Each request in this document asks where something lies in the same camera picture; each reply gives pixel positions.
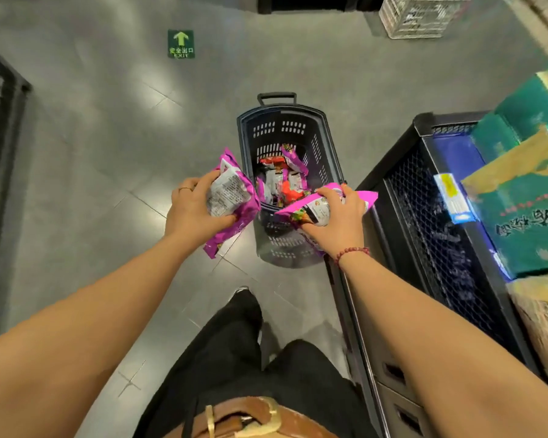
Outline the yellow food bag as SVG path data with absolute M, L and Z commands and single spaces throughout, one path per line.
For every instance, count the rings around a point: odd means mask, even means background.
M 506 289 L 548 376 L 548 274 L 516 279 Z

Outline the green exit floor sign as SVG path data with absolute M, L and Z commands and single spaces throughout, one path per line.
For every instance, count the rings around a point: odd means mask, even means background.
M 167 32 L 167 56 L 171 59 L 195 59 L 195 33 L 193 30 L 172 30 Z

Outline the person's left hand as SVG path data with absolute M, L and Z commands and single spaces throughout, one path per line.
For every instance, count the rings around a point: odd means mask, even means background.
M 172 192 L 164 237 L 176 242 L 185 256 L 191 255 L 220 231 L 211 231 L 207 195 L 220 175 L 212 170 L 202 177 L 188 177 Z

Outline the person's right hand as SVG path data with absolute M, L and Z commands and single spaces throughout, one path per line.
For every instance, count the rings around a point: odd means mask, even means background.
M 316 190 L 325 197 L 329 204 L 330 218 L 325 226 L 325 236 L 314 238 L 321 249 L 333 258 L 336 263 L 348 253 L 366 253 L 362 219 L 366 212 L 365 202 L 356 191 L 346 184 L 341 184 L 345 202 L 334 190 L 321 187 Z

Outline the black metal display shelf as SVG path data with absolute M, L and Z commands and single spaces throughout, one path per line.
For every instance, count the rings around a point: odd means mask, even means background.
M 454 224 L 435 175 L 460 168 L 453 137 L 465 137 L 485 111 L 417 115 L 358 189 L 379 193 L 364 219 L 372 255 L 505 347 L 548 384 L 506 276 L 479 222 Z M 346 345 L 346 360 L 371 422 L 370 438 L 438 438 L 409 379 L 387 350 L 345 274 L 326 266 Z

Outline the green cardboard box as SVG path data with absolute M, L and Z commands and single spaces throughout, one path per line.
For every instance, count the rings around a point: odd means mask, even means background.
M 548 126 L 461 183 L 508 275 L 548 270 Z
M 470 138 L 485 163 L 548 129 L 548 69 L 523 83 L 473 128 Z

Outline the white plastic crate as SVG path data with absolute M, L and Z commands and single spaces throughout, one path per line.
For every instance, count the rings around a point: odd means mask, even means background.
M 393 40 L 440 38 L 471 0 L 383 0 L 379 18 Z

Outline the pink snack packet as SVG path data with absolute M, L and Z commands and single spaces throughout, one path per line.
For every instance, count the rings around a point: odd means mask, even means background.
M 324 187 L 337 192 L 342 202 L 345 202 L 345 194 L 338 183 L 329 183 Z M 359 198 L 366 204 L 366 212 L 374 206 L 379 194 L 375 191 L 356 191 Z M 294 229 L 298 231 L 305 241 L 319 255 L 323 256 L 323 250 L 320 245 L 310 235 L 305 233 L 301 226 L 303 224 L 313 224 L 317 227 L 324 227 L 328 224 L 330 218 L 330 209 L 328 201 L 318 193 L 311 193 L 304 198 L 280 209 L 275 213 L 281 217 L 284 222 L 288 222 Z
M 217 256 L 225 242 L 252 223 L 261 210 L 255 187 L 228 148 L 221 154 L 216 170 L 220 175 L 208 192 L 207 210 L 212 217 L 234 215 L 236 220 L 232 226 L 218 232 L 205 244 L 204 251 L 211 259 Z

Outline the black trousers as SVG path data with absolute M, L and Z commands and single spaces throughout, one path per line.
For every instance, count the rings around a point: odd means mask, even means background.
M 254 294 L 237 295 L 219 309 L 181 354 L 156 391 L 133 438 L 162 438 L 193 405 L 202 409 L 236 397 L 273 397 L 339 438 L 379 438 L 354 383 L 316 346 L 288 343 L 262 365 L 263 325 Z

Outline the brown leather bag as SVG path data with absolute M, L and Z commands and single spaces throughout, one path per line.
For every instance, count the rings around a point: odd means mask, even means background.
M 339 438 L 309 416 L 273 397 L 236 397 L 200 409 L 162 438 Z

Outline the person's left forearm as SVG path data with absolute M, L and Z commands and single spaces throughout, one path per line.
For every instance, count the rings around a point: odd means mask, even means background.
M 173 233 L 0 336 L 0 438 L 74 438 L 203 241 Z

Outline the pile of mixed snack bags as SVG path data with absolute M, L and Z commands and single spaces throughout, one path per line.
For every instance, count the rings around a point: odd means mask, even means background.
M 255 190 L 262 204 L 284 208 L 310 195 L 307 183 L 308 168 L 299 157 L 296 147 L 279 146 L 279 153 L 258 156 Z

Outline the blue white price tag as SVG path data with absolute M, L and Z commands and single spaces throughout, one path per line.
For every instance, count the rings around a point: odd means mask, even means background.
M 454 225 L 478 221 L 478 217 L 468 201 L 466 193 L 460 187 L 452 173 L 436 174 L 434 175 L 434 180 L 444 207 Z

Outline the person's right forearm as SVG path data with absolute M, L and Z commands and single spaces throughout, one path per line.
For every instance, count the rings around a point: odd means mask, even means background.
M 548 438 L 548 386 L 363 252 L 339 262 L 441 438 Z

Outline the dark blue shopping basket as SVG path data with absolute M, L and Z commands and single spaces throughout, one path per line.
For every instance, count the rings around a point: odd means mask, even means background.
M 293 147 L 306 165 L 307 185 L 316 189 L 329 183 L 343 183 L 326 115 L 297 103 L 297 95 L 289 92 L 258 95 L 259 107 L 237 118 L 243 172 L 253 183 L 263 171 L 261 159 L 282 155 L 281 145 Z M 321 254 L 277 215 L 272 204 L 261 203 L 255 220 L 257 254 L 271 265 L 302 269 L 322 262 Z

